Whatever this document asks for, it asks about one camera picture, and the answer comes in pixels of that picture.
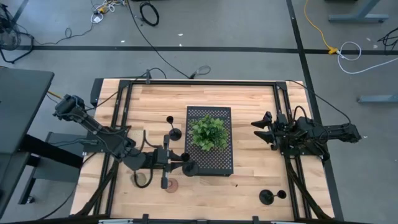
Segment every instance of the black desk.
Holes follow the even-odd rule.
[[[37,166],[40,156],[80,168],[81,156],[27,135],[53,77],[52,72],[0,68],[0,217],[25,166]]]

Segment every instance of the wooden tabletop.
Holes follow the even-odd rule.
[[[118,79],[104,79],[99,102],[118,90]],[[300,105],[307,114],[310,109],[304,89],[287,82],[292,108]],[[111,124],[116,96],[96,109],[95,119],[104,126]],[[122,97],[124,105],[126,90]],[[135,187],[130,181],[132,170],[119,165],[111,216],[161,219],[208,220],[293,220],[284,158],[279,151],[253,134],[259,130],[252,121],[261,120],[266,111],[276,115],[275,100],[269,86],[218,86],[218,85],[134,85],[128,112],[127,125],[132,126],[129,137],[140,144],[142,131],[152,144],[161,144],[170,131],[167,116],[174,117],[174,127],[182,131],[179,141],[171,141],[176,154],[184,151],[185,118],[187,106],[226,106],[232,112],[234,174],[229,177],[186,177],[181,168],[169,177],[178,180],[179,188],[169,194],[160,188],[160,170],[154,171],[150,186]],[[119,110],[118,124],[123,110]],[[144,151],[153,151],[145,147]],[[96,190],[100,179],[103,154],[95,155],[81,169],[71,213],[79,211]],[[308,191],[326,214],[333,215],[331,200],[321,160],[315,156],[302,156],[303,171]],[[148,176],[149,170],[139,170]],[[264,189],[276,194],[287,193],[285,199],[275,198],[272,205],[263,205],[259,192]],[[300,216],[304,217],[300,192],[296,188]],[[108,190],[105,190],[101,211],[104,212]]]

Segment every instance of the yellow cable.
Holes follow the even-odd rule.
[[[316,25],[314,25],[314,24],[312,23],[312,21],[308,18],[308,16],[307,16],[307,4],[308,4],[308,0],[305,1],[305,5],[304,5],[304,16],[305,16],[305,18],[306,18],[307,21],[311,24],[311,26],[313,26],[314,28],[316,28],[316,29],[321,33],[321,36],[322,36],[322,39],[323,39],[323,43],[325,43],[325,45],[329,48],[329,54],[330,54],[330,55],[331,55],[331,54],[335,54],[335,53],[338,51],[338,49],[335,48],[335,47],[330,47],[330,46],[328,45],[328,43],[327,43],[326,40],[325,40],[325,37],[323,36],[322,30],[319,29]]]
[[[62,100],[62,97],[60,95],[57,95],[57,94],[51,92],[50,90],[47,91],[47,93],[50,93],[51,95],[53,95],[53,96],[57,97],[58,99]]]

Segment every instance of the wooden disc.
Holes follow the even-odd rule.
[[[174,178],[169,178],[168,186],[167,186],[167,189],[165,189],[165,191],[167,193],[174,193],[177,191],[177,189],[178,189],[177,180]]]
[[[137,175],[137,183],[138,183],[140,186],[146,184],[146,182],[147,182],[147,177],[145,176],[145,174],[143,174],[143,173],[137,173],[136,175]],[[131,175],[130,175],[130,180],[131,180],[132,184],[133,184],[134,186],[137,187],[136,182],[134,181],[134,174],[131,174]]]

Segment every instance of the black perforated box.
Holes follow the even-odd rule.
[[[214,119],[224,121],[224,128],[228,130],[228,147],[224,150],[212,149],[203,151],[200,147],[193,145],[192,135],[189,133],[192,127],[189,125],[193,119],[202,119],[206,115]],[[188,106],[187,127],[185,136],[185,152],[197,162],[199,172],[197,175],[229,176],[234,173],[233,148],[232,148],[232,122],[231,108],[210,106]]]

